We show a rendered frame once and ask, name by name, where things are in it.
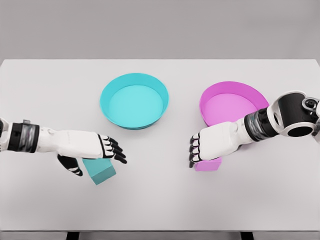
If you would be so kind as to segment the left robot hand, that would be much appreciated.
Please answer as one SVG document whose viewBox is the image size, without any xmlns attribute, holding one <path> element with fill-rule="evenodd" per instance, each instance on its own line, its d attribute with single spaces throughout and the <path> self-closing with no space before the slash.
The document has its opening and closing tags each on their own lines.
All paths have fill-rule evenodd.
<svg viewBox="0 0 320 240">
<path fill-rule="evenodd" d="M 96 132 L 80 130 L 60 130 L 55 133 L 57 153 L 60 163 L 68 171 L 81 177 L 83 175 L 77 158 L 82 159 L 115 159 L 127 163 L 126 156 L 119 143 L 110 136 Z"/>
</svg>

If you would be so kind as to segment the pink block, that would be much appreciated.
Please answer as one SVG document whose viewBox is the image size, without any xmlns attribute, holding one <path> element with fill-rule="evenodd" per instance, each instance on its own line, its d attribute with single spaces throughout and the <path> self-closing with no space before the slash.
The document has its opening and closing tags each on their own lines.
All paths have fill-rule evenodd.
<svg viewBox="0 0 320 240">
<path fill-rule="evenodd" d="M 222 163 L 222 158 L 218 157 L 212 160 L 203 160 L 197 162 L 194 167 L 198 172 L 217 171 Z"/>
</svg>

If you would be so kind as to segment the cyan plate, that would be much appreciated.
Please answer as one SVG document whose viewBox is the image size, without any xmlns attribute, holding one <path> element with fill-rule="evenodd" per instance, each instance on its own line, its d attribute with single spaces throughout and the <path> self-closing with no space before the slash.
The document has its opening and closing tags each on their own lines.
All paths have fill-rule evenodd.
<svg viewBox="0 0 320 240">
<path fill-rule="evenodd" d="M 145 129 L 156 123 L 169 106 L 167 87 L 145 73 L 127 73 L 102 90 L 99 105 L 113 124 L 128 130 Z"/>
</svg>

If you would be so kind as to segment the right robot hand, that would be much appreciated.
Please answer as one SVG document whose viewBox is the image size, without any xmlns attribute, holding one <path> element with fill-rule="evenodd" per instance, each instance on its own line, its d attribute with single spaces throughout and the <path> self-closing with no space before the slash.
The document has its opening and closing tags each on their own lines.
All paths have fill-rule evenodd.
<svg viewBox="0 0 320 240">
<path fill-rule="evenodd" d="M 241 146 L 237 139 L 238 130 L 237 123 L 227 121 L 203 128 L 194 134 L 189 141 L 189 167 L 237 151 Z"/>
</svg>

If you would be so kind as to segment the cyan block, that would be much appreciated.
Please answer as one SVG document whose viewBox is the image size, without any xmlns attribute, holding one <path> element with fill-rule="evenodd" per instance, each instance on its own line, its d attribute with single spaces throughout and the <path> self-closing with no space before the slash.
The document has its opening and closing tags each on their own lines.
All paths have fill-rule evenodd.
<svg viewBox="0 0 320 240">
<path fill-rule="evenodd" d="M 83 158 L 82 162 L 96 186 L 117 174 L 109 158 Z"/>
</svg>

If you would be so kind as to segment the pink plate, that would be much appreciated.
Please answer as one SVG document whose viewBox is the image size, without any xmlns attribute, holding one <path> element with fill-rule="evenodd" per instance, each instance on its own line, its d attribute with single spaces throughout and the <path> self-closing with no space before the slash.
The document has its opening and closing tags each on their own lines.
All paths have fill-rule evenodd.
<svg viewBox="0 0 320 240">
<path fill-rule="evenodd" d="M 235 122 L 268 106 L 269 102 L 262 93 L 237 81 L 215 83 L 202 93 L 199 100 L 200 114 L 208 127 Z"/>
</svg>

